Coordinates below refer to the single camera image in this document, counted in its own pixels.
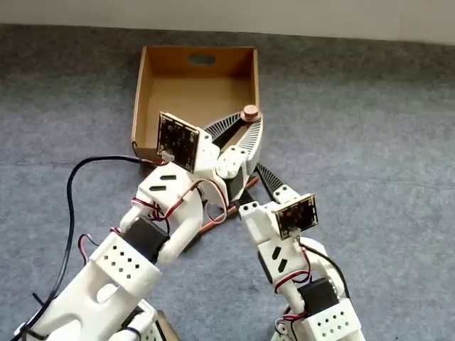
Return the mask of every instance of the open cardboard tray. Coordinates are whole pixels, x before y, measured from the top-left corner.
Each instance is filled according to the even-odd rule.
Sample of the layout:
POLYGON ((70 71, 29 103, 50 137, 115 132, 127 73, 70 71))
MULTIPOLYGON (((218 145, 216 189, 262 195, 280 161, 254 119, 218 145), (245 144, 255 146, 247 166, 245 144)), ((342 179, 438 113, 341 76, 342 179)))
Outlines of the open cardboard tray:
POLYGON ((157 157, 159 112, 203 128, 247 104, 259 106, 255 48, 146 46, 134 103, 134 151, 157 157))

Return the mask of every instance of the white 3d-printed robot arm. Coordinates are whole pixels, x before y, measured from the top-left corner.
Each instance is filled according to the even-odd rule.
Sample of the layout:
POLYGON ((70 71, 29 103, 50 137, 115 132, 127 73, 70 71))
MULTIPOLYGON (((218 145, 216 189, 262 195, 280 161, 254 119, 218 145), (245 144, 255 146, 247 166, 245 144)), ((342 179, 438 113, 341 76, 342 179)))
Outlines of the white 3d-printed robot arm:
MULTIPOLYGON (((176 126, 189 126, 170 114, 165 115, 165 119, 177 122, 176 126)), ((147 336, 153 336, 151 340, 162 340, 162 334, 156 332, 154 310, 142 300, 161 277, 161 272, 154 263, 171 263, 197 235, 203 221, 202 200, 227 211, 229 201, 240 196, 245 188, 250 175, 246 171, 247 165, 254 168, 255 161, 252 159, 253 156, 254 159, 257 158, 260 146, 260 142, 253 146, 253 156, 248 149, 239 147, 238 154, 221 161, 223 163, 229 159, 232 164, 220 165, 220 148, 212 143, 212 136, 193 126, 190 129, 199 137, 191 171, 185 169, 188 165, 178 166, 170 162, 155 169, 139 185, 136 197, 132 200, 132 208, 120 223, 122 235, 114 232, 109 234, 90 256, 87 265, 54 298, 32 330, 23 334, 24 340, 35 341, 48 336, 48 341, 54 341, 61 340, 62 335, 67 340, 135 340, 135 332, 140 335, 148 333, 147 336), (240 182, 226 184, 229 183, 229 178, 223 179, 222 176, 223 172, 229 173, 228 168, 243 177, 236 177, 237 180, 240 178, 240 182), (137 223, 145 221, 156 207, 163 210, 165 215, 171 210, 167 218, 177 228, 170 236, 164 236, 156 226, 146 227, 145 243, 146 238, 151 236, 148 234, 150 232, 163 237, 160 244, 153 244, 155 240, 150 239, 151 245, 153 244, 150 253, 147 246, 145 250, 133 247, 124 236, 134 231, 137 223), (106 291, 112 283, 115 283, 115 290, 100 300, 100 293, 106 291), (141 307, 141 304, 147 305, 148 309, 142 308, 142 313, 136 314, 128 325, 122 325, 128 315, 138 305, 141 307)), ((260 126, 256 124, 254 129, 262 133, 262 123, 260 126)), ((139 241, 138 236, 134 238, 138 246, 144 242, 140 240, 140 235, 139 241)))
MULTIPOLYGON (((272 341, 364 341, 360 321, 350 299, 341 297, 345 287, 340 274, 323 257, 301 247, 305 245, 308 249, 327 256, 324 246, 313 239, 301 238, 298 228, 287 230, 285 227, 288 226, 282 226, 286 219, 292 219, 293 212, 288 210, 289 208, 299 205, 303 207, 303 203, 307 202, 311 203, 309 207, 310 210, 314 210, 317 223, 314 196, 299 195, 288 185, 278 184, 276 187, 273 192, 274 202, 259 205, 252 201, 240 206, 242 222, 252 241, 257 245, 259 260, 267 278, 274 286, 275 293, 286 298, 290 308, 287 313, 291 313, 290 316, 294 319, 281 319, 272 341), (332 290, 333 296, 336 297, 329 307, 317 310, 313 314, 309 314, 301 295, 301 288, 293 281, 296 275, 304 274, 310 267, 311 271, 316 271, 321 278, 329 279, 333 286, 333 289, 329 290, 332 290)), ((298 212, 296 219, 302 214, 304 212, 298 212)))

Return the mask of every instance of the ventilation holes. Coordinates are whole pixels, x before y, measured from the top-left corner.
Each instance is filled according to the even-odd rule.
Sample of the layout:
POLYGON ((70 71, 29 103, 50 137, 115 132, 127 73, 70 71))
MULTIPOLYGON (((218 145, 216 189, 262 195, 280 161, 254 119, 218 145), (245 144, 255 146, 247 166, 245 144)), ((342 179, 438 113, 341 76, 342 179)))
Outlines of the ventilation holes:
POLYGON ((279 262, 279 266, 278 266, 279 273, 284 271, 284 268, 286 268, 286 264, 287 264, 287 259, 282 259, 282 261, 279 262))
POLYGON ((162 175, 159 178, 162 180, 175 180, 175 179, 177 179, 177 175, 174 175, 174 174, 162 175))
POLYGON ((281 247, 275 247, 275 250, 273 250, 272 254, 272 259, 275 260, 278 258, 279 253, 281 252, 282 248, 281 247))

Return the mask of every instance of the red wire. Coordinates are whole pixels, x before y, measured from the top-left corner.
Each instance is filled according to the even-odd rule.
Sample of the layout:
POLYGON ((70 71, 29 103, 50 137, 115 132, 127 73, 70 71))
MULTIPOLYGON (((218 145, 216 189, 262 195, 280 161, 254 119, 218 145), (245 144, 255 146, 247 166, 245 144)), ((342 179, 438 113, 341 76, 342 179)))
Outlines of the red wire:
POLYGON ((294 315, 294 314, 284 314, 283 319, 287 321, 294 321, 294 320, 300 320, 301 318, 304 318, 306 316, 306 313, 302 313, 299 315, 294 315))
POLYGON ((297 277, 297 276, 300 276, 300 275, 303 275, 303 274, 306 274, 308 275, 308 271, 307 270, 297 270, 297 271, 294 271, 294 272, 291 272, 289 275, 283 277, 282 279, 280 279, 277 284, 275 284, 275 287, 274 287, 274 291, 275 293, 278 292, 278 288, 280 286, 282 286, 283 284, 285 284, 287 281, 293 279, 294 277, 297 277))
POLYGON ((310 263, 310 260, 308 258, 308 254, 306 254, 306 251, 304 249, 301 250, 301 253, 304 255, 305 257, 305 261, 306 261, 306 264, 308 265, 308 273, 306 274, 306 277, 302 280, 297 280, 297 279, 294 279, 293 281, 295 283, 305 283, 307 281, 311 281, 311 263, 310 263))
MULTIPOLYGON (((179 200, 177 200, 177 202, 175 202, 172 206, 170 206, 169 209, 167 209, 167 211, 164 213, 163 217, 159 217, 159 216, 156 214, 156 211, 159 212, 159 210, 160 210, 161 208, 160 208, 159 205, 156 204, 155 202, 154 202, 154 204, 149 204, 148 202, 145 202, 145 201, 143 201, 143 200, 141 200, 141 199, 139 199, 139 198, 137 198, 137 197, 133 197, 133 198, 132 198, 132 202, 137 202, 137 203, 139 203, 139 204, 141 204, 141 205, 143 205, 143 206, 146 206, 146 207, 148 207, 148 208, 153 209, 154 211, 152 211, 152 215, 154 216, 155 219, 157 219, 157 220, 166 220, 166 219, 168 219, 169 216, 173 213, 173 211, 175 211, 175 210, 177 209, 177 207, 180 206, 180 205, 182 204, 183 198, 185 197, 185 195, 187 195, 189 192, 195 190, 195 189, 198 187, 198 185, 199 185, 200 183, 202 183, 203 181, 210 181, 210 180, 198 180, 198 181, 196 181, 194 184, 192 184, 192 186, 191 186, 189 189, 187 189, 187 191, 185 191, 184 194, 182 194, 181 198, 180 198, 179 200)), ((227 213, 228 213, 228 203, 226 202, 226 198, 224 197, 223 192, 222 192, 220 186, 218 186, 218 184, 217 184, 216 182, 214 182, 214 181, 211 181, 211 183, 212 183, 213 185, 215 185, 215 187, 219 190, 219 192, 220 192, 220 194, 221 194, 221 197, 222 197, 222 200, 223 200, 224 211, 225 211, 225 214, 227 214, 227 213)))
POLYGON ((308 255, 306 254, 306 252, 305 252, 304 249, 301 250, 301 253, 302 253, 302 254, 304 255, 304 257, 305 257, 306 264, 308 265, 308 270, 298 270, 298 271, 294 271, 294 272, 290 273, 289 275, 287 275, 287 276, 283 277, 282 279, 280 279, 280 280, 277 282, 277 284, 275 285, 275 287, 274 287, 275 293, 277 293, 278 288, 279 288, 280 286, 282 286, 284 283, 286 283, 286 282, 289 281, 290 279, 293 279, 294 277, 297 277, 297 276, 306 274, 306 277, 305 277, 305 279, 303 279, 303 280, 295 280, 295 279, 294 279, 294 282, 296 282, 296 283, 305 283, 306 281, 311 280, 311 263, 310 263, 310 260, 309 260, 308 255))

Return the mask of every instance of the plastic part with holes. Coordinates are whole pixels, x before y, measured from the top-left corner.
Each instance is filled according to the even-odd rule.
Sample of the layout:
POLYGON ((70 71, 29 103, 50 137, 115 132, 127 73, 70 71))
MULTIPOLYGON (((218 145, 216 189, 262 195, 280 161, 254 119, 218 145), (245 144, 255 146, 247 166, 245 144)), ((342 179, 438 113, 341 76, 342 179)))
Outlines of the plastic part with holes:
POLYGON ((276 234, 271 227, 270 217, 267 211, 259 206, 257 202, 254 201, 240 206, 239 214, 240 219, 244 222, 250 233, 252 241, 256 245, 269 240, 276 234))
POLYGON ((285 204, 301 196, 298 194, 298 192, 290 188, 288 185, 282 185, 273 192, 273 197, 279 204, 285 204))
POLYGON ((158 268, 114 232, 90 259, 126 292, 139 298, 145 296, 161 277, 158 268))
MULTIPOLYGON (((310 316, 301 324, 301 330, 305 334, 302 339, 311 341, 341 340, 360 329, 360 321, 348 298, 344 298, 339 304, 310 316)), ((355 338, 355 340, 363 340, 363 337, 355 338)))

